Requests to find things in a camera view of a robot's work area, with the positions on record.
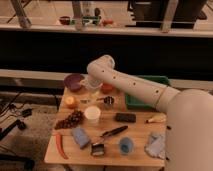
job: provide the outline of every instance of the grapes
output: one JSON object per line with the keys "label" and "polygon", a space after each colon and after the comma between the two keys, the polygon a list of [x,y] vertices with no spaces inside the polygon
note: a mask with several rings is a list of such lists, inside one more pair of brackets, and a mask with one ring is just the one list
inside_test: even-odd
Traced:
{"label": "grapes", "polygon": [[77,126],[83,121],[83,112],[74,110],[67,118],[56,123],[55,129],[67,129]]}

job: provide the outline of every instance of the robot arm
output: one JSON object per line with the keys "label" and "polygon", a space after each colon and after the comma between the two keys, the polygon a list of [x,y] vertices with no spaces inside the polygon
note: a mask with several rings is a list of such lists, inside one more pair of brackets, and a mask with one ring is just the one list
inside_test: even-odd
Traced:
{"label": "robot arm", "polygon": [[102,82],[109,83],[164,113],[169,101],[179,93],[172,87],[115,71],[114,65],[109,55],[92,61],[87,67],[90,88],[98,88]]}
{"label": "robot arm", "polygon": [[179,92],[115,71],[114,65],[108,55],[92,61],[87,85],[95,89],[107,82],[167,114],[165,171],[212,171],[213,96],[201,90]]}

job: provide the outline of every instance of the blue sponge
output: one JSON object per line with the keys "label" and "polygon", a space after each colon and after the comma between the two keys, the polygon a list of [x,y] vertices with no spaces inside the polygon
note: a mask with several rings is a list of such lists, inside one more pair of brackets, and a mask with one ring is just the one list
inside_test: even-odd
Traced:
{"label": "blue sponge", "polygon": [[89,136],[81,127],[72,129],[72,135],[75,142],[80,146],[81,149],[83,149],[90,142]]}

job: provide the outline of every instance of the gray cloth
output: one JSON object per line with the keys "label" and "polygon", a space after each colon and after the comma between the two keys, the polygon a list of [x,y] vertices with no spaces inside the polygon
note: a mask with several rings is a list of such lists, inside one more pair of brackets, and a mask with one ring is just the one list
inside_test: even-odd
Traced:
{"label": "gray cloth", "polygon": [[165,134],[152,132],[149,135],[145,151],[152,157],[165,159]]}

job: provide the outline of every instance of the red object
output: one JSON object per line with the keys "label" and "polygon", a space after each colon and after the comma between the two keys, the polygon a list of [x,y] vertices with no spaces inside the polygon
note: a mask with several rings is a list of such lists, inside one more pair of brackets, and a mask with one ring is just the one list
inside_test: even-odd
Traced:
{"label": "red object", "polygon": [[101,92],[104,94],[110,93],[114,87],[111,84],[103,83],[101,86]]}
{"label": "red object", "polygon": [[63,157],[64,159],[68,159],[67,155],[64,153],[64,149],[62,147],[62,135],[60,133],[56,133],[55,135],[56,138],[56,146],[58,149],[59,154],[61,155],[61,157]]}
{"label": "red object", "polygon": [[62,25],[70,25],[70,17],[69,16],[62,16],[59,19]]}
{"label": "red object", "polygon": [[106,26],[107,24],[113,24],[114,21],[113,20],[104,20],[102,23],[104,26]]}

